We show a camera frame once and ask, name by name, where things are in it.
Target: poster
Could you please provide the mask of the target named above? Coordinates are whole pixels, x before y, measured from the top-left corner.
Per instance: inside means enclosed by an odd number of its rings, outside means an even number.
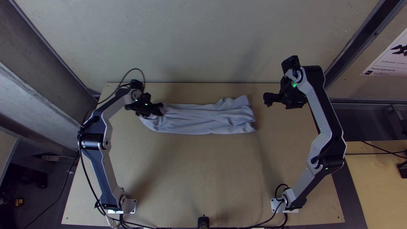
[[[407,77],[407,28],[361,75]]]

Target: crumpled towel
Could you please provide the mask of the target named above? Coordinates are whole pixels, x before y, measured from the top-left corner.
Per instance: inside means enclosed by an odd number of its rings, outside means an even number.
[[[164,104],[163,116],[140,120],[150,130],[171,134],[241,134],[255,131],[255,121],[246,95],[220,99],[215,104]]]

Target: plywood tabletop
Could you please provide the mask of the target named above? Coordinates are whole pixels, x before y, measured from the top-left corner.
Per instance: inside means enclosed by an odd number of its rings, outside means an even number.
[[[105,85],[101,99],[116,85]],[[234,227],[268,219],[274,189],[280,183],[296,182],[317,136],[308,106],[285,110],[282,104],[270,108],[263,104],[264,92],[278,91],[279,84],[147,83],[153,102],[208,104],[247,95],[257,131],[198,136],[156,133],[133,111],[120,110],[111,118],[110,157],[119,186],[138,201],[136,213],[125,215],[125,220],[157,227],[196,227],[197,218],[205,214],[213,227]],[[90,162],[84,161],[100,195]],[[79,166],[62,223],[106,226],[94,204]],[[268,225],[280,225],[283,220],[277,214]],[[343,221],[332,177],[327,176],[309,194],[300,213],[290,214],[287,224]]]
[[[407,140],[369,142],[388,151],[402,151]],[[348,142],[349,154],[383,153],[362,142]],[[369,229],[405,228],[407,179],[396,164],[406,159],[393,155],[346,155],[349,171]]]

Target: gray wall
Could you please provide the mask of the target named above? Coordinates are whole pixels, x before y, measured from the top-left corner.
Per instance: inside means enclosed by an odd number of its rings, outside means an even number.
[[[6,0],[0,0],[0,49],[0,61],[5,66],[76,121],[95,105],[91,95]]]
[[[15,1],[98,91],[132,67],[156,82],[279,82],[291,55],[326,69],[378,2]]]
[[[407,76],[359,75],[407,28],[407,5],[328,88],[331,98],[407,101]]]
[[[26,84],[1,62],[0,98],[1,117],[6,117],[67,148],[78,147],[76,136],[79,123]]]

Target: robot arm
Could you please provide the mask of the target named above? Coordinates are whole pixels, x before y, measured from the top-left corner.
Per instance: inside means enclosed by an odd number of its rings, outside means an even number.
[[[328,174],[343,166],[346,144],[342,127],[323,87],[325,78],[319,66],[303,66],[297,56],[283,61],[284,76],[279,94],[265,93],[267,106],[281,102],[287,109],[302,108],[307,102],[311,108],[319,135],[312,142],[306,160],[306,169],[292,188],[284,190],[281,198],[270,200],[273,212],[293,212],[302,208],[307,195]],[[137,201],[128,199],[117,185],[110,161],[111,118],[122,107],[136,111],[136,115],[162,115],[161,103],[152,104],[150,94],[143,93],[144,85],[132,80],[127,89],[119,88],[115,96],[96,109],[78,133],[79,149],[92,163],[102,195],[100,203],[109,213],[135,213]]]
[[[306,168],[292,188],[284,190],[280,198],[270,200],[272,211],[298,212],[307,201],[307,195],[328,174],[344,163],[346,144],[343,131],[323,87],[325,77],[319,66],[303,66],[297,56],[282,62],[284,76],[279,94],[265,93],[265,104],[281,102],[286,109],[301,108],[307,102],[314,117],[318,136],[312,142]],[[278,209],[281,198],[286,202]]]
[[[100,203],[109,213],[135,213],[137,201],[126,198],[117,185],[109,157],[112,126],[109,119],[120,109],[136,111],[136,115],[162,115],[162,103],[152,104],[150,94],[143,93],[143,83],[132,80],[129,88],[119,88],[115,96],[96,109],[78,133],[78,145],[82,154],[92,163],[102,195]]]

